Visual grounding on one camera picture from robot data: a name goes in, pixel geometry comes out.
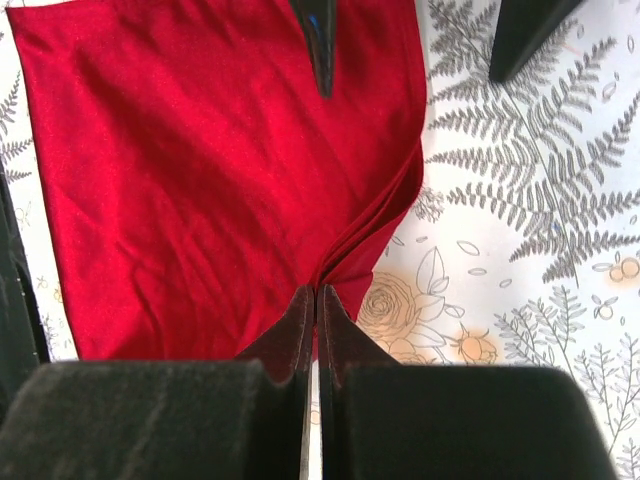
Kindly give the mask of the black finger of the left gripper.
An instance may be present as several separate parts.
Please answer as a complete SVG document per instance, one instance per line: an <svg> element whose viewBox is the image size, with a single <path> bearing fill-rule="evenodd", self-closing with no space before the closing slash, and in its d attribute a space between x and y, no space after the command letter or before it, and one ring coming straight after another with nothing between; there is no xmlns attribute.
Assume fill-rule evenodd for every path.
<svg viewBox="0 0 640 480"><path fill-rule="evenodd" d="M291 0L303 32L317 90L330 98L335 75L336 0Z"/></svg>
<svg viewBox="0 0 640 480"><path fill-rule="evenodd" d="M489 80L510 81L581 0L501 2L489 65Z"/></svg>

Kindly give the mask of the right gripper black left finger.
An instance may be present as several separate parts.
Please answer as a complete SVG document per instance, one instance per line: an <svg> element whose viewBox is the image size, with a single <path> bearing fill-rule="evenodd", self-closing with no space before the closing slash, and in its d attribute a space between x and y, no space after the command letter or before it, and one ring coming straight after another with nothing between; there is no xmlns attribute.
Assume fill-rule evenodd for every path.
<svg viewBox="0 0 640 480"><path fill-rule="evenodd" d="M229 361L41 366L1 428L5 479L296 479L314 293Z"/></svg>

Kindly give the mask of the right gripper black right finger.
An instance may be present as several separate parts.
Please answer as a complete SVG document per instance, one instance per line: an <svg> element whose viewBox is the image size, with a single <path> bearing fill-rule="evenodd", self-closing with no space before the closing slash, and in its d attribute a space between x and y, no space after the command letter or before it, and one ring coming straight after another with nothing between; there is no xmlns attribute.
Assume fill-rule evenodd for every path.
<svg viewBox="0 0 640 480"><path fill-rule="evenodd" d="M545 367L409 365L317 295L327 479L611 479L586 399Z"/></svg>

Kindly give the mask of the red cloth napkin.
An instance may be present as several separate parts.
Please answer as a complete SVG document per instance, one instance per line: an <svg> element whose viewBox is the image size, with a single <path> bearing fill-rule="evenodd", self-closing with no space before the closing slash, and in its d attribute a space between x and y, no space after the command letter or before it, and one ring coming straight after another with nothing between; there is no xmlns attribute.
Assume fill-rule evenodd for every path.
<svg viewBox="0 0 640 480"><path fill-rule="evenodd" d="M358 312L422 184L413 2L338 3L327 99L285 1L8 18L81 359L229 358L303 285Z"/></svg>

